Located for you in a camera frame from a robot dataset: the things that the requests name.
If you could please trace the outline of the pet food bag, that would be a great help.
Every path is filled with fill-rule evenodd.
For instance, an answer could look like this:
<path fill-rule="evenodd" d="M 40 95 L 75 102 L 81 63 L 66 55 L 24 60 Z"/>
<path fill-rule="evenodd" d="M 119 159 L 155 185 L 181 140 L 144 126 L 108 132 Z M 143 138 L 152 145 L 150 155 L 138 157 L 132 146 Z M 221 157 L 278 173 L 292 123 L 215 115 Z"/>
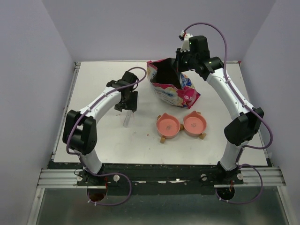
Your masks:
<path fill-rule="evenodd" d="M 200 97 L 191 79 L 174 68 L 174 58 L 147 61 L 147 78 L 156 96 L 169 105 L 190 109 Z"/>

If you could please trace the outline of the clear plastic scoop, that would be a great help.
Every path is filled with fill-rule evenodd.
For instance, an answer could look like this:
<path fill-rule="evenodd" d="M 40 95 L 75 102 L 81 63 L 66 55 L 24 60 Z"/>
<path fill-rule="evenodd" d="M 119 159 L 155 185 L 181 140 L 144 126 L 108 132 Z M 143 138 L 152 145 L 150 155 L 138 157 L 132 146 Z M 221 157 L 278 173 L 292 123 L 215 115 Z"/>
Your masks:
<path fill-rule="evenodd" d="M 123 126 L 125 128 L 127 128 L 129 126 L 129 123 L 131 121 L 131 118 L 133 117 L 133 114 L 134 114 L 133 111 L 131 111 L 131 110 L 127 111 L 127 114 L 126 114 L 124 122 L 123 122 Z"/>

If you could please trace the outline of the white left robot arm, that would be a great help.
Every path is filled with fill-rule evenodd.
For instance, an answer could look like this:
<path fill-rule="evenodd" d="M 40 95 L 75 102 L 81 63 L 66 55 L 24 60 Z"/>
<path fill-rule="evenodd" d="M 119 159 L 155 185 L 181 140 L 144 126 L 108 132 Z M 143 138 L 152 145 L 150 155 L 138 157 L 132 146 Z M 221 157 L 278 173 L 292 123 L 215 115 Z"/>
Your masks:
<path fill-rule="evenodd" d="M 137 110 L 138 77 L 126 71 L 117 81 L 107 83 L 102 94 L 79 111 L 70 110 L 66 115 L 62 141 L 66 144 L 66 151 L 76 155 L 88 173 L 88 180 L 93 185 L 103 182 L 104 174 L 101 170 L 95 146 L 97 144 L 97 124 L 111 109 L 134 113 Z"/>

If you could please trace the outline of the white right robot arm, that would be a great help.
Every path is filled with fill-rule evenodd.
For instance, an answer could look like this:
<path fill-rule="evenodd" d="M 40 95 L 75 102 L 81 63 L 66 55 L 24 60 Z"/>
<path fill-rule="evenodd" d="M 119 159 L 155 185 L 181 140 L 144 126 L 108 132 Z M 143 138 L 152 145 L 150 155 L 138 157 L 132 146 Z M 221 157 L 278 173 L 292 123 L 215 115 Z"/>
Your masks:
<path fill-rule="evenodd" d="M 219 57 L 211 57 L 205 36 L 180 35 L 182 46 L 176 50 L 174 67 L 177 72 L 195 71 L 219 95 L 232 119 L 224 128 L 227 139 L 224 154 L 216 171 L 218 182 L 225 184 L 233 178 L 244 146 L 258 132 L 264 112 L 254 108 L 230 80 L 224 63 Z"/>

